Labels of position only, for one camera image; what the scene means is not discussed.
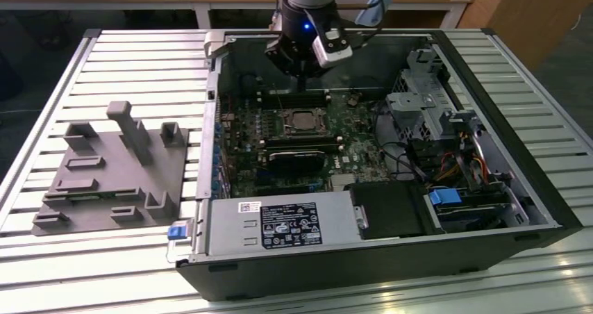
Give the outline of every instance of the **warning label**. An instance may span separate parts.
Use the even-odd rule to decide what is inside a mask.
[[[323,243],[315,203],[262,206],[260,215],[262,245],[266,249]]]

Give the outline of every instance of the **white sticker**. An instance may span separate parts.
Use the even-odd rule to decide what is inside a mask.
[[[242,201],[239,202],[239,213],[260,212],[260,201]]]

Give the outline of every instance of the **metal panel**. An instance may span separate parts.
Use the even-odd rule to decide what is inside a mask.
[[[462,46],[462,55],[471,58],[472,64],[491,68],[504,64],[500,58],[507,56],[484,34],[476,30],[451,34]],[[198,35],[203,32],[106,31],[102,37],[110,42],[95,45],[90,58],[95,63],[109,60],[114,63],[119,60],[202,60],[203,43],[194,40]],[[67,107],[81,108],[61,109],[57,116],[66,121],[91,119],[98,131],[118,130],[118,125],[102,115],[105,105],[111,99],[130,99],[141,105],[135,107],[134,115],[143,118],[148,129],[158,129],[163,122],[179,122],[183,127],[194,129],[191,140],[199,144],[202,133],[196,130],[203,126],[200,103],[206,90],[206,76],[200,72],[204,70],[166,70],[156,64],[147,65],[155,65],[158,69],[141,71],[141,76],[134,77],[129,75],[135,73],[127,72],[129,67],[117,72],[83,73],[71,96],[63,100]],[[454,313],[460,308],[467,312],[494,314],[582,313],[584,306],[593,302],[592,149],[583,144],[571,123],[559,116],[546,98],[535,99],[535,96],[540,97],[540,91],[527,83],[520,69],[515,74],[490,71],[478,77],[587,225],[576,235],[547,248],[520,253],[486,272],[251,301],[208,303],[167,262],[166,227],[41,238],[30,235],[33,217],[66,148],[58,137],[65,134],[69,123],[58,122],[42,134],[39,149],[43,154],[34,156],[35,171],[27,174],[22,190],[3,210],[11,214],[0,234],[0,273],[5,277],[0,279],[0,313],[86,310],[111,314]],[[190,147],[183,190],[187,199],[195,194],[198,158],[199,147]],[[180,217],[190,217],[195,210],[196,202],[184,201]],[[187,246],[175,250],[184,253]]]
[[[163,92],[130,93],[106,95],[71,96],[65,103],[66,107],[107,106],[110,101],[129,101],[134,106],[142,104],[179,104],[206,101],[204,92]]]
[[[87,62],[83,72],[141,71],[146,69],[203,69],[204,60],[127,60],[123,62]]]
[[[204,33],[191,34],[103,34],[98,43],[105,42],[188,42],[203,41]]]
[[[204,51],[125,51],[125,52],[94,52],[89,62],[119,60],[164,60],[204,58]]]
[[[95,51],[204,50],[203,42],[98,43]]]
[[[207,79],[206,69],[178,69],[175,71],[115,71],[115,72],[85,72],[78,77],[79,83],[102,83],[113,81],[152,81]]]
[[[206,80],[151,81],[139,83],[79,83],[73,88],[71,94],[119,94],[183,90],[206,90]]]

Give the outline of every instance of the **metal slotted table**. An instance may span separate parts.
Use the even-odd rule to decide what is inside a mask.
[[[35,237],[33,218],[67,144],[70,121],[118,130],[110,101],[147,129],[191,130],[180,218],[195,214],[206,31],[103,31],[85,38],[0,187],[0,312],[583,313],[593,302],[593,144],[500,40],[448,31],[458,50],[586,229],[484,272],[208,303],[166,258],[167,227]],[[452,87],[466,108],[463,87]],[[176,252],[190,251],[188,246]]]

